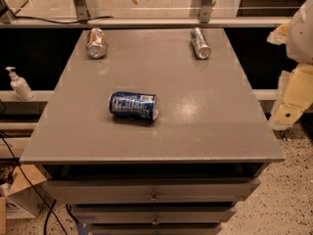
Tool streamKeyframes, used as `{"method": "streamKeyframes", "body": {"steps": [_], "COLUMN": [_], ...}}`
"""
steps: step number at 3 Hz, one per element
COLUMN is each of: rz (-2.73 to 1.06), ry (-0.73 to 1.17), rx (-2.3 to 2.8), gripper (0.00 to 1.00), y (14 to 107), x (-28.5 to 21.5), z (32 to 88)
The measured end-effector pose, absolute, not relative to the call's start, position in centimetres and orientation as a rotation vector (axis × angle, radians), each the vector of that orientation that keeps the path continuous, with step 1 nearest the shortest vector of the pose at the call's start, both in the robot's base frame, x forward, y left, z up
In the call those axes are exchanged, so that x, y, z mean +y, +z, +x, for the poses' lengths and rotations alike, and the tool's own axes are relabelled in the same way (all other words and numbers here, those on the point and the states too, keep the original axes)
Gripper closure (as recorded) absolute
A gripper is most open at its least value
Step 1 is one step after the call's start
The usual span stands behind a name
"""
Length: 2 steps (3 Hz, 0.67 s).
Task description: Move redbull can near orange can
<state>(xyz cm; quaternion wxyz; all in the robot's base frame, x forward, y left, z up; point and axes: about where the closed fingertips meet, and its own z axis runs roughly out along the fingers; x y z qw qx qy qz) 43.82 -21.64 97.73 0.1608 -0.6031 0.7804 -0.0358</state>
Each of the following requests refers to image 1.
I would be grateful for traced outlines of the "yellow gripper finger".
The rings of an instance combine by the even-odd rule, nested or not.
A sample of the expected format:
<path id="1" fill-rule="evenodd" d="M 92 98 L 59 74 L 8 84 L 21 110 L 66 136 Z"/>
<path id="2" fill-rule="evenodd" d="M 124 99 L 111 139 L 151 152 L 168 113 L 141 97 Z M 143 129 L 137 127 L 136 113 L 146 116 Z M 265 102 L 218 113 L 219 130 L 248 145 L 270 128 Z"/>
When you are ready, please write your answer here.
<path id="1" fill-rule="evenodd" d="M 289 39 L 290 22 L 282 23 L 276 27 L 267 37 L 267 42 L 274 45 L 287 44 Z"/>
<path id="2" fill-rule="evenodd" d="M 292 71 L 283 70 L 277 93 L 269 125 L 274 130 L 286 130 L 313 104 L 313 66 L 299 64 Z"/>

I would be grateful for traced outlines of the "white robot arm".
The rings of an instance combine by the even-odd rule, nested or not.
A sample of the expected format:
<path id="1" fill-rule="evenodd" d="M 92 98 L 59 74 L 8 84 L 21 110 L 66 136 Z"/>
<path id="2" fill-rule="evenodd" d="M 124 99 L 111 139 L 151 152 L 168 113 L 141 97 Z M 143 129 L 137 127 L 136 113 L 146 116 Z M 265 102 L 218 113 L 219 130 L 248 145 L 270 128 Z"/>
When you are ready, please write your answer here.
<path id="1" fill-rule="evenodd" d="M 268 35 L 267 41 L 285 44 L 287 56 L 298 62 L 294 70 L 282 71 L 269 118 L 274 130 L 286 130 L 313 104 L 313 0 L 306 0 L 288 22 Z"/>

